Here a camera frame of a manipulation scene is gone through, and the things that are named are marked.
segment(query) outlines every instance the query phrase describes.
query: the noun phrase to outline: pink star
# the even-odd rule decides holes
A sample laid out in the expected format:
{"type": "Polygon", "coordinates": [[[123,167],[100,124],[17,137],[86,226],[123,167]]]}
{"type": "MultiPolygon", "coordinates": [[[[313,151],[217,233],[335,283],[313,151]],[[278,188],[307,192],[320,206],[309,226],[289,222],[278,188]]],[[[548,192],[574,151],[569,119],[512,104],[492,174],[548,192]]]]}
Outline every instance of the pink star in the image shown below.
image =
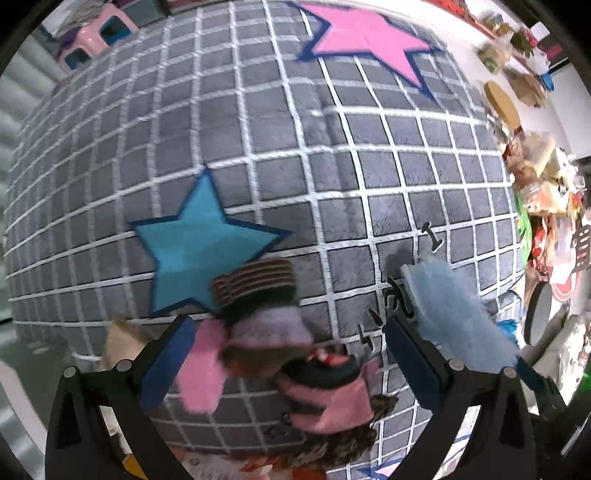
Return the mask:
{"type": "Polygon", "coordinates": [[[315,55],[372,53],[376,59],[422,88],[423,83],[408,61],[407,52],[431,51],[431,45],[388,23],[375,12],[317,4],[299,4],[330,26],[311,49],[315,55]]]}

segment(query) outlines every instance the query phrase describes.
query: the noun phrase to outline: gray rug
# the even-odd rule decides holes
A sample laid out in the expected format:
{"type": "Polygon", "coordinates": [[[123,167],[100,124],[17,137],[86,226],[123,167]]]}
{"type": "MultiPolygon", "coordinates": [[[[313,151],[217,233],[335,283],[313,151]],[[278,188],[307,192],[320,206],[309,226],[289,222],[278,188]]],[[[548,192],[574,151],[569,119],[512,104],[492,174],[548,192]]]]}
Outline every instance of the gray rug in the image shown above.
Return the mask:
{"type": "MultiPolygon", "coordinates": [[[[384,347],[367,311],[385,316],[386,277],[429,254],[426,221],[437,255],[494,299],[492,313],[515,315],[503,294],[522,270],[517,214],[478,93],[446,51],[417,60],[437,102],[376,61],[296,61],[317,28],[260,0],[187,12],[118,44],[31,114],[5,211],[23,337],[65,336],[88,369],[114,313],[163,331],[171,317],[148,318],[154,264],[127,222],[176,213],[204,164],[229,215],[294,232],[273,255],[292,260],[321,344],[358,341],[361,323],[384,347]]],[[[378,390],[400,401],[366,466],[405,453],[429,418],[385,349],[382,360],[378,390]]],[[[255,453],[302,440],[266,434],[286,409],[266,382],[229,381],[212,416],[186,413],[172,391],[153,419],[171,443],[255,453]]]]}

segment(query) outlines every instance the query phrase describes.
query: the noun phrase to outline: screw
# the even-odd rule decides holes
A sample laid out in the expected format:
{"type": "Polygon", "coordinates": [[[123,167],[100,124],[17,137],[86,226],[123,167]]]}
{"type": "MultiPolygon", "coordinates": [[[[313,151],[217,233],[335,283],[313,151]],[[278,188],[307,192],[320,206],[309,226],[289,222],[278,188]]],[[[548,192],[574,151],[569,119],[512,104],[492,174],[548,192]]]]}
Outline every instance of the screw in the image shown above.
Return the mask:
{"type": "Polygon", "coordinates": [[[76,367],[68,367],[64,370],[64,377],[71,378],[76,375],[76,367]]]}
{"type": "Polygon", "coordinates": [[[517,372],[515,371],[515,368],[511,368],[511,367],[504,368],[503,373],[508,378],[515,378],[517,376],[517,372]]]}
{"type": "Polygon", "coordinates": [[[448,365],[449,368],[455,370],[456,372],[461,372],[462,370],[464,370],[463,362],[461,360],[458,360],[457,358],[450,360],[448,365]]]}
{"type": "Polygon", "coordinates": [[[131,360],[122,360],[116,365],[116,369],[119,372],[127,372],[131,368],[131,360]]]}
{"type": "Polygon", "coordinates": [[[431,237],[431,253],[435,253],[439,250],[439,247],[443,245],[443,240],[437,240],[437,237],[431,231],[431,222],[425,222],[421,227],[421,232],[426,233],[429,237],[431,237]]]}

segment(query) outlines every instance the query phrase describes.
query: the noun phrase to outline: blue object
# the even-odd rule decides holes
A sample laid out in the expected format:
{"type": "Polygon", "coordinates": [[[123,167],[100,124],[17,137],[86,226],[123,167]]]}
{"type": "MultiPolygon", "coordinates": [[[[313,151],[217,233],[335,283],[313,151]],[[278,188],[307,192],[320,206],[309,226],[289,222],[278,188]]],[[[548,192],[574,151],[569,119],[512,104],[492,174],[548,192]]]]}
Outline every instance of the blue object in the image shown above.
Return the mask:
{"type": "Polygon", "coordinates": [[[131,35],[131,30],[119,17],[111,17],[100,28],[100,36],[108,46],[131,35]]]}
{"type": "Polygon", "coordinates": [[[148,413],[164,401],[193,347],[196,329],[195,321],[186,316],[143,376],[138,402],[144,412],[148,413]]]}
{"type": "Polygon", "coordinates": [[[443,386],[414,339],[396,319],[383,328],[386,345],[422,408],[436,412],[443,404],[443,386]]]}
{"type": "Polygon", "coordinates": [[[152,316],[188,303],[216,312],[211,281],[260,257],[290,234],[226,217],[207,168],[196,179],[178,215],[130,225],[157,264],[152,316]]]}
{"type": "Polygon", "coordinates": [[[521,357],[517,359],[515,371],[532,392],[540,393],[544,391],[544,378],[521,357]]]}
{"type": "Polygon", "coordinates": [[[550,75],[549,73],[544,73],[543,75],[540,75],[540,80],[542,81],[542,84],[544,85],[546,90],[549,90],[551,92],[554,91],[554,82],[552,81],[552,75],[550,75]]]}
{"type": "Polygon", "coordinates": [[[441,345],[444,357],[492,374],[515,365],[519,348],[491,321],[473,281],[436,257],[403,265],[402,273],[418,313],[418,332],[441,345]]]}
{"type": "Polygon", "coordinates": [[[518,345],[517,337],[515,336],[517,333],[517,322],[515,320],[502,320],[501,322],[497,322],[496,325],[511,339],[511,342],[518,345]]]}
{"type": "Polygon", "coordinates": [[[81,48],[72,50],[64,59],[66,65],[71,71],[76,70],[79,66],[84,65],[90,61],[88,54],[81,48]]]}

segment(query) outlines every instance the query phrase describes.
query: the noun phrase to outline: green object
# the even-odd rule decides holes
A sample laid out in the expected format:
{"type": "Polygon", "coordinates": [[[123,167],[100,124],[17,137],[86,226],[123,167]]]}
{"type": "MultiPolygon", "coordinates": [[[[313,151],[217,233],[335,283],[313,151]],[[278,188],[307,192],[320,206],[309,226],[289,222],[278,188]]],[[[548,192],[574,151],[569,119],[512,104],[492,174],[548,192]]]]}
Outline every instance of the green object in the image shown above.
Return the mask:
{"type": "Polygon", "coordinates": [[[511,37],[511,44],[526,57],[531,57],[534,53],[534,47],[531,46],[523,30],[519,30],[511,37]]]}
{"type": "Polygon", "coordinates": [[[519,238],[521,239],[521,261],[523,266],[527,266],[527,261],[531,253],[531,243],[534,239],[534,233],[531,229],[530,217],[527,215],[527,210],[521,199],[521,195],[515,189],[513,190],[515,196],[515,205],[517,213],[519,214],[519,238]]]}

